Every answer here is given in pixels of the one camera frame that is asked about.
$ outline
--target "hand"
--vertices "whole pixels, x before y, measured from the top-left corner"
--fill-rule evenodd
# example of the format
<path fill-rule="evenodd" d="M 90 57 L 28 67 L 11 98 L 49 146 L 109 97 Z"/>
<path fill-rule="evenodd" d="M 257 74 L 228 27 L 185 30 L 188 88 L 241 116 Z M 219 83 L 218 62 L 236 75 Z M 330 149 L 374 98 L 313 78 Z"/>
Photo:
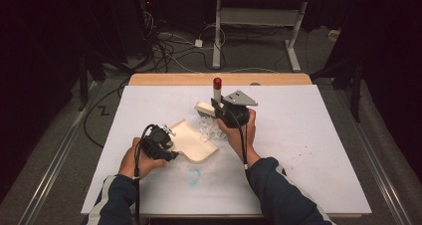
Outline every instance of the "hand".
<path fill-rule="evenodd" d="M 249 109 L 249 120 L 248 123 L 242 126 L 242 133 L 245 138 L 246 147 L 247 147 L 247 160 L 248 166 L 251 167 L 258 159 L 260 155 L 254 149 L 254 139 L 255 139 L 255 117 L 256 112 Z M 226 126 L 224 121 L 220 118 L 217 118 L 217 124 L 220 129 L 226 133 L 227 140 L 232 148 L 235 150 L 239 158 L 243 161 L 242 153 L 242 139 L 238 128 L 229 128 Z"/>
<path fill-rule="evenodd" d="M 130 149 L 127 150 L 126 154 L 124 155 L 123 160 L 120 164 L 120 170 L 118 174 L 127 176 L 129 178 L 134 177 L 134 154 L 136 145 L 139 143 L 140 138 L 136 137 L 133 139 L 133 143 Z M 145 177 L 152 169 L 157 167 L 162 167 L 166 164 L 164 159 L 152 159 L 149 158 L 143 150 L 140 152 L 139 158 L 139 177 Z"/>

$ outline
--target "blue marker stain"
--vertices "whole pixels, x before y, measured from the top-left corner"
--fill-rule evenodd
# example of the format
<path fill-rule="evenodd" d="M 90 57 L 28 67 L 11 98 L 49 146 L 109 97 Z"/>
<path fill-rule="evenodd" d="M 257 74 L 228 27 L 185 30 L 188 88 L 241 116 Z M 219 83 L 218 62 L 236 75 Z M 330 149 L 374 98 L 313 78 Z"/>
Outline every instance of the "blue marker stain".
<path fill-rule="evenodd" d="M 186 174 L 186 181 L 191 185 L 195 186 L 199 182 L 199 178 L 201 177 L 201 171 L 196 168 L 189 169 Z"/>

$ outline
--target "wooden table edge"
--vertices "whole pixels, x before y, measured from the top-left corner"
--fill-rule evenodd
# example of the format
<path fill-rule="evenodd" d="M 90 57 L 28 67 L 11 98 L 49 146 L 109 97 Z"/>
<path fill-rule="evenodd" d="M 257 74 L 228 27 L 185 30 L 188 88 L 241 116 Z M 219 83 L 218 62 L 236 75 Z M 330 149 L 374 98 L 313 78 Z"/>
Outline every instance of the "wooden table edge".
<path fill-rule="evenodd" d="M 312 85 L 307 74 L 134 74 L 129 86 L 212 86 L 221 78 L 223 86 L 288 86 Z"/>

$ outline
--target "dark sleeve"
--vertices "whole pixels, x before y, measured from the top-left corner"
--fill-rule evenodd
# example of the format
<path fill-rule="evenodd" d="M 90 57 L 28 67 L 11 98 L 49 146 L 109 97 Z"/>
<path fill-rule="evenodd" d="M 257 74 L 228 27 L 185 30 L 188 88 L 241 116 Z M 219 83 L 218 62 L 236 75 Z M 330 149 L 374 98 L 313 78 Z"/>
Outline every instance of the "dark sleeve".
<path fill-rule="evenodd" d="M 88 215 L 88 224 L 132 224 L 130 206 L 136 199 L 133 181 L 123 175 L 109 176 Z"/>
<path fill-rule="evenodd" d="M 261 158 L 250 169 L 249 182 L 264 216 L 273 224 L 332 224 L 314 202 L 276 170 L 278 166 L 269 157 Z"/>

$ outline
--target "red cap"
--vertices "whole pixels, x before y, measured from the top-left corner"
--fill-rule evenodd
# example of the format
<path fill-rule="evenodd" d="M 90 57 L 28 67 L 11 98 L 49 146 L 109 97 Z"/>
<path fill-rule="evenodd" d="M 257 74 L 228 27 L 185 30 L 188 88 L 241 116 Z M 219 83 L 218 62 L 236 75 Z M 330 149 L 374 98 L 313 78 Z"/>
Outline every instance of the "red cap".
<path fill-rule="evenodd" d="M 220 78 L 215 78 L 213 81 L 213 87 L 215 90 L 220 90 L 221 89 L 221 79 Z"/>

